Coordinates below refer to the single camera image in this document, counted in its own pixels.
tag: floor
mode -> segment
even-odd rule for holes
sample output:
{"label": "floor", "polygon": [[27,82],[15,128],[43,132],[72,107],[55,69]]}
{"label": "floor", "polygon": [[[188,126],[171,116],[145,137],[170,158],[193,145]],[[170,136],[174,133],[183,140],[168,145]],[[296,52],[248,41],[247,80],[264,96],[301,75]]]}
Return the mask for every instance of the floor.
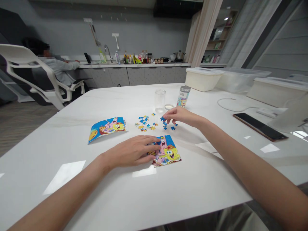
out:
{"label": "floor", "polygon": [[[0,158],[57,112],[54,106],[40,106],[36,102],[13,102],[0,106]],[[299,188],[308,195],[308,183],[300,185]],[[256,201],[251,201],[248,205],[270,231],[282,230]]]}

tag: white office chair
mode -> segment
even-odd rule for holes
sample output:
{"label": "white office chair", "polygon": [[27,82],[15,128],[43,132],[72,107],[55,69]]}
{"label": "white office chair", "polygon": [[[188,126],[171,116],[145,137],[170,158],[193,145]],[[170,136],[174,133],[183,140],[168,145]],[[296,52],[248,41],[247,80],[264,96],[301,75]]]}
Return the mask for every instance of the white office chair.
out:
{"label": "white office chair", "polygon": [[[76,84],[72,84],[71,87],[68,87],[65,84],[59,82],[54,74],[54,71],[43,61],[39,60],[39,58],[26,47],[10,44],[0,44],[0,55],[5,58],[7,62],[6,71],[11,76],[31,86],[30,92],[38,93],[46,102],[52,103],[58,110],[64,108],[64,102],[72,100],[72,92],[75,91],[76,88],[81,87],[81,94],[85,93],[83,80],[78,81]],[[17,75],[13,70],[13,68],[39,67],[42,67],[46,71],[46,74],[52,83],[54,90],[44,91],[35,84]],[[64,92],[59,89],[59,86],[66,90],[67,97],[65,99],[63,99],[61,96],[64,94]]]}

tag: drinking glass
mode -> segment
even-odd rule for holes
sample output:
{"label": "drinking glass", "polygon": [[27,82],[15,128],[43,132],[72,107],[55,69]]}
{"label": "drinking glass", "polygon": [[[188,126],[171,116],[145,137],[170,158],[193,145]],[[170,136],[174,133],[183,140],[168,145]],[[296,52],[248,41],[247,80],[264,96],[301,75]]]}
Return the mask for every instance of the drinking glass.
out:
{"label": "drinking glass", "polygon": [[155,111],[158,113],[164,112],[166,91],[157,89],[155,91]]}

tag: countertop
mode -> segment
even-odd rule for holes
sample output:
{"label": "countertop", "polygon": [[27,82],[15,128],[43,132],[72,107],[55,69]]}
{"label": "countertop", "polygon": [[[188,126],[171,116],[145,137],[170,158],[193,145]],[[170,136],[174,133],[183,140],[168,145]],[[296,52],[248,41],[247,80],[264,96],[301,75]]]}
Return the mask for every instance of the countertop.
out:
{"label": "countertop", "polygon": [[[126,67],[126,68],[136,68],[136,67],[178,67],[178,66],[191,66],[189,63],[164,63],[164,64],[92,64],[92,65],[80,65],[79,68],[116,68],[116,67]],[[216,63],[201,63],[200,67],[217,67],[217,66],[227,66],[227,64],[216,64]]]}
{"label": "countertop", "polygon": [[[176,105],[183,83],[95,89],[66,106],[0,158],[0,230],[37,206],[63,164],[82,162],[85,168],[100,153],[136,135],[171,135],[182,161],[156,168],[152,175],[133,177],[149,164],[112,170],[85,201],[64,230],[141,230],[175,222],[251,200],[234,172],[220,158],[197,147],[206,138],[196,128],[179,122],[163,130],[154,113],[155,90],[166,90],[166,103]],[[273,108],[246,96],[224,91],[192,89],[187,109],[217,124],[227,134],[279,170],[294,184],[308,181],[308,142],[292,134],[270,142],[232,115],[247,107]],[[263,123],[271,119],[245,111]],[[141,132],[135,123],[148,115],[156,130]],[[124,117],[129,131],[100,137],[88,145],[91,126],[104,119]],[[278,151],[263,153],[273,144]]]}

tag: white plastic storage box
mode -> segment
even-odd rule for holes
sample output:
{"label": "white plastic storage box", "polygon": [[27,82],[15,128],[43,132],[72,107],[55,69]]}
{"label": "white plastic storage box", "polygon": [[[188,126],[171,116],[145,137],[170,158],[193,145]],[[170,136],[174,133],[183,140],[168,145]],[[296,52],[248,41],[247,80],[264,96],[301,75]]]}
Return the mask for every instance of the white plastic storage box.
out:
{"label": "white plastic storage box", "polygon": [[289,107],[307,92],[306,82],[267,77],[256,78],[246,96],[274,107]]}
{"label": "white plastic storage box", "polygon": [[246,92],[252,87],[255,78],[265,78],[271,74],[267,71],[232,67],[219,68],[218,70],[225,73],[221,76],[216,88],[231,93]]}
{"label": "white plastic storage box", "polygon": [[187,68],[185,85],[199,91],[209,91],[216,86],[223,73],[221,70],[201,67]]}

